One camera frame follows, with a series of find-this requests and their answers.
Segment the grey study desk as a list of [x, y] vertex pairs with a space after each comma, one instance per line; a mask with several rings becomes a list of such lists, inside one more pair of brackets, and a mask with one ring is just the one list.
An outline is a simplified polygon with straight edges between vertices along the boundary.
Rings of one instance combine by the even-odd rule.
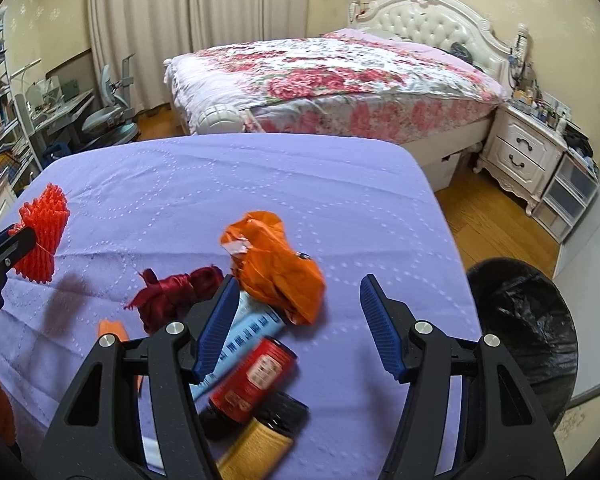
[[43, 112], [42, 118], [32, 119], [24, 95], [15, 94], [18, 118], [35, 155], [41, 158], [46, 148], [55, 142], [65, 142], [77, 148], [81, 140], [76, 123], [91, 107], [94, 99], [94, 90], [87, 90], [68, 102], [55, 106], [50, 112]]

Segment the orange plastic wrapper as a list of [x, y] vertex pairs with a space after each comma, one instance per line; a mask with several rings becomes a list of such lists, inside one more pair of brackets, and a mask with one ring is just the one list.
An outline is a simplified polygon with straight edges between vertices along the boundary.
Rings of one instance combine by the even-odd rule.
[[222, 233], [220, 244], [232, 258], [232, 272], [255, 300], [282, 310], [294, 325], [310, 325], [320, 314], [326, 282], [317, 263], [287, 240], [277, 214], [245, 214]]

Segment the clear plastic drawer unit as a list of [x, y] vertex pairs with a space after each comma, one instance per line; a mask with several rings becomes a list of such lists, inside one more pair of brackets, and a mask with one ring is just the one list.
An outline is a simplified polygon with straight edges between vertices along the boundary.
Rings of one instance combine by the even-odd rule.
[[599, 187], [592, 159], [570, 148], [562, 154], [532, 218], [562, 244], [592, 204]]

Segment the white two-drawer nightstand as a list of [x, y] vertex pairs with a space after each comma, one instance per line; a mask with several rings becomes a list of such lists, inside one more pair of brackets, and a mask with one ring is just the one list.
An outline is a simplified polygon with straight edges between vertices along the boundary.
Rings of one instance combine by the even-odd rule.
[[530, 217], [566, 149], [560, 133], [502, 104], [495, 112], [474, 173], [486, 170], [502, 190], [526, 202]]

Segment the white under-bed storage box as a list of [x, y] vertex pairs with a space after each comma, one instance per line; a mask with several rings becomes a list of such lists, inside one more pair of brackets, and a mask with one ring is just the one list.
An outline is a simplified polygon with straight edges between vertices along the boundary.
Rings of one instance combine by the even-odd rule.
[[460, 152], [457, 152], [422, 167], [430, 188], [434, 192], [444, 190], [451, 184], [459, 161]]

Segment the beige pleated curtain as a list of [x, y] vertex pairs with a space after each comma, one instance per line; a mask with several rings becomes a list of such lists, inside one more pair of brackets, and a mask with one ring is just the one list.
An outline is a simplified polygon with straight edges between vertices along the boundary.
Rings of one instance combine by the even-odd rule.
[[131, 60], [132, 100], [139, 110], [169, 101], [168, 58], [218, 44], [302, 37], [309, 0], [87, 0], [97, 68], [120, 72]]

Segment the small orange scrap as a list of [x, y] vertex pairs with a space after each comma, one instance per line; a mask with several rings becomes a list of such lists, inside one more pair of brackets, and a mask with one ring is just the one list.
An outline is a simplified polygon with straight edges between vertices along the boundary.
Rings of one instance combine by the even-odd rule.
[[[113, 334], [122, 342], [129, 340], [129, 335], [120, 321], [110, 321], [104, 318], [98, 322], [97, 336], [101, 337], [106, 334]], [[137, 394], [142, 392], [142, 385], [143, 377], [135, 376], [135, 391]]]

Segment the dark red ribbon bundle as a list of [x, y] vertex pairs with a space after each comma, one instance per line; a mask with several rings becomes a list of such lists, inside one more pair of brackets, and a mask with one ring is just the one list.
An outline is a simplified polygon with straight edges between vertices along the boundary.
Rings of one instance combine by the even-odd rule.
[[171, 322], [181, 321], [198, 302], [211, 299], [224, 274], [217, 266], [204, 266], [184, 274], [157, 278], [151, 269], [140, 272], [145, 286], [125, 307], [137, 310], [149, 335]]

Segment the light blue sachet stick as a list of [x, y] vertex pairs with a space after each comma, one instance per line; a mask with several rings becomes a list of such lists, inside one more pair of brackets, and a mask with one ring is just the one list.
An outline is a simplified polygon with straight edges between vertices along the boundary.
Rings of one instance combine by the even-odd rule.
[[246, 292], [239, 295], [234, 321], [212, 373], [199, 385], [191, 386], [195, 400], [209, 392], [265, 336], [276, 336], [285, 327], [283, 318], [268, 304], [261, 304]]

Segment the nightstand clutter bottles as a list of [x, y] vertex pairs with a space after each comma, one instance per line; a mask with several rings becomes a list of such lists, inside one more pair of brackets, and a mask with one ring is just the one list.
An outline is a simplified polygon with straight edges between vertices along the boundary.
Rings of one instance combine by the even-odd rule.
[[564, 132], [571, 118], [571, 110], [541, 88], [533, 64], [529, 60], [530, 47], [529, 29], [520, 23], [508, 56], [508, 79], [513, 89], [513, 107], [550, 129]]

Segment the black lined trash bin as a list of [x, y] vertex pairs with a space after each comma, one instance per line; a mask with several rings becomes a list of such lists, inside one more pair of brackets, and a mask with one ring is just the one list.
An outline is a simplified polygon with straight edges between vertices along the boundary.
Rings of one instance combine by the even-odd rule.
[[513, 258], [481, 261], [466, 276], [483, 333], [504, 342], [557, 427], [579, 365], [576, 326], [562, 294], [542, 271]]

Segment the white bed with floral quilt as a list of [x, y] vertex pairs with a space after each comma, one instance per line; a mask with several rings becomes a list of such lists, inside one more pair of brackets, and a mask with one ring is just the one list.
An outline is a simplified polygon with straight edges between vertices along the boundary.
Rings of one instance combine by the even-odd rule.
[[164, 82], [188, 134], [381, 140], [432, 168], [486, 138], [508, 55], [460, 0], [351, 0], [345, 28], [182, 54]]

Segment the red foam fruit net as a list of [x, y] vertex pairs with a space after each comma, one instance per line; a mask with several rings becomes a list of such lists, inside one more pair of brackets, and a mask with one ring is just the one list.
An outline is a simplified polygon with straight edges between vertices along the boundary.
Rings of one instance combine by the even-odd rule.
[[20, 221], [8, 230], [14, 235], [30, 228], [35, 243], [30, 252], [15, 264], [17, 274], [30, 282], [49, 283], [55, 272], [55, 255], [70, 217], [64, 191], [49, 183], [40, 196], [19, 208]]

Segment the red label dark bottle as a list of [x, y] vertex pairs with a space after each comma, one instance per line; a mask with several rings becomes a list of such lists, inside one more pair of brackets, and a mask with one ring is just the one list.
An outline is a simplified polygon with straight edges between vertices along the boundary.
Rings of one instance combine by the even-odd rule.
[[259, 406], [294, 369], [298, 356], [271, 336], [265, 336], [209, 396], [199, 413], [204, 436], [211, 442], [228, 439], [245, 426]]

